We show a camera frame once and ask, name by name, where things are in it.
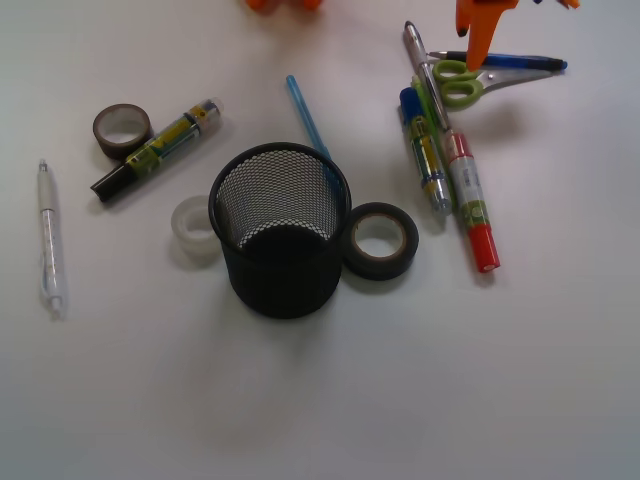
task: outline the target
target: white mechanical pen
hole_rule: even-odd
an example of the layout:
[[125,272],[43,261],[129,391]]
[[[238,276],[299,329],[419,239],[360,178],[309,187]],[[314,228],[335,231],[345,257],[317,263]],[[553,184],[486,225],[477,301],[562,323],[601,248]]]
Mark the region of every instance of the white mechanical pen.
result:
[[54,318],[60,319],[66,305],[66,283],[60,258],[60,238],[56,219],[55,190],[47,162],[40,160],[38,171],[38,200],[42,222],[43,271],[42,294]]

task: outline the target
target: orange clamp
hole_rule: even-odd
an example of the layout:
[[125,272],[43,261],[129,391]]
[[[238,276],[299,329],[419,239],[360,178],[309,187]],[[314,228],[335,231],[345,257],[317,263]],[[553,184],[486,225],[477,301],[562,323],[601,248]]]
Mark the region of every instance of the orange clamp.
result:
[[[493,34],[500,17],[506,10],[518,6],[519,0],[457,0],[456,29],[458,35],[469,37],[467,68],[472,72],[480,68],[489,54]],[[580,0],[558,0],[566,8],[578,8]]]

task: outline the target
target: black pen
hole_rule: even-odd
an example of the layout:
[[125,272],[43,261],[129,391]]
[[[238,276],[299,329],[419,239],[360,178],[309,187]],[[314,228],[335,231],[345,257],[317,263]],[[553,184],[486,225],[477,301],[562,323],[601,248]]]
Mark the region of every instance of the black pen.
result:
[[[467,52],[429,52],[429,56],[441,60],[467,61]],[[559,58],[549,57],[529,57],[522,55],[501,55],[490,53],[482,63],[485,67],[510,67],[527,68],[532,70],[546,70],[548,72],[559,72],[566,70],[568,64]]]

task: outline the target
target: pencil holder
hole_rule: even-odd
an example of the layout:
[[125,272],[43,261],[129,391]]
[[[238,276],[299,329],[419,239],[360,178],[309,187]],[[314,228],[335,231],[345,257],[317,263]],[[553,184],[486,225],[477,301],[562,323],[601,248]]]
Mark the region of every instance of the pencil holder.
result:
[[338,167],[292,143],[239,155],[209,197],[233,289],[252,309],[280,319],[319,309],[335,291],[339,238],[350,211],[349,186]]

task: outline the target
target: black marker cap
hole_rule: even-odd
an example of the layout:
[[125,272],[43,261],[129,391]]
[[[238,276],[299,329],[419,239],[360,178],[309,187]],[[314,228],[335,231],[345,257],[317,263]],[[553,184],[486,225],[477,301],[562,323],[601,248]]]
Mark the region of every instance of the black marker cap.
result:
[[138,181],[131,165],[125,163],[114,168],[91,187],[102,203],[108,202],[128,186]]

